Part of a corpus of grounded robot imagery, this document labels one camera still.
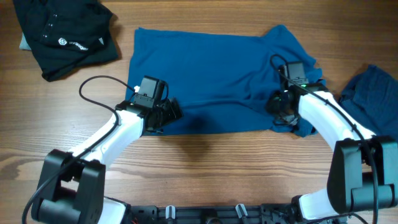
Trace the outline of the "blue polo shirt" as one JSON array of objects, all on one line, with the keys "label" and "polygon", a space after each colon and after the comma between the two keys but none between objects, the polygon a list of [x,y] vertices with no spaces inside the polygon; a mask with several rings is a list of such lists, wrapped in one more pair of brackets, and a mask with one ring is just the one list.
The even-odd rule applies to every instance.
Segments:
[{"label": "blue polo shirt", "polygon": [[183,116],[164,127],[167,135],[267,129],[300,137],[315,134],[303,119],[277,126],[266,111],[268,99],[280,88],[275,68],[284,62],[302,62],[311,83],[322,77],[315,59],[283,25],[260,37],[139,28],[128,84],[138,86],[145,76],[168,83]]}]

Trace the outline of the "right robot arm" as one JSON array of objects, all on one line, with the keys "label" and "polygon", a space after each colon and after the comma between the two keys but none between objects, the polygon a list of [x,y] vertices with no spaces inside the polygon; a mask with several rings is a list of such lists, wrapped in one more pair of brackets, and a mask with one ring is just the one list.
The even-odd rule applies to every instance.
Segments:
[{"label": "right robot arm", "polygon": [[326,187],[293,198],[291,223],[321,223],[358,212],[397,206],[397,143],[378,136],[352,118],[322,83],[310,83],[302,62],[284,62],[272,68],[280,76],[280,90],[269,98],[266,110],[277,126],[308,121],[333,151]]}]

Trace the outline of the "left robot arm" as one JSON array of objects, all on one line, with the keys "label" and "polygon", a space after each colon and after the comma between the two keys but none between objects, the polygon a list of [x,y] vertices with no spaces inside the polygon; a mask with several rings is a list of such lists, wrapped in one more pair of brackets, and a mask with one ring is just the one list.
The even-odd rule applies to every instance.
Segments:
[{"label": "left robot arm", "polygon": [[46,155],[22,223],[28,216],[42,223],[133,223],[129,204],[104,196],[106,171],[130,143],[161,133],[183,114],[169,98],[168,84],[148,76],[110,112],[110,120],[82,144]]}]

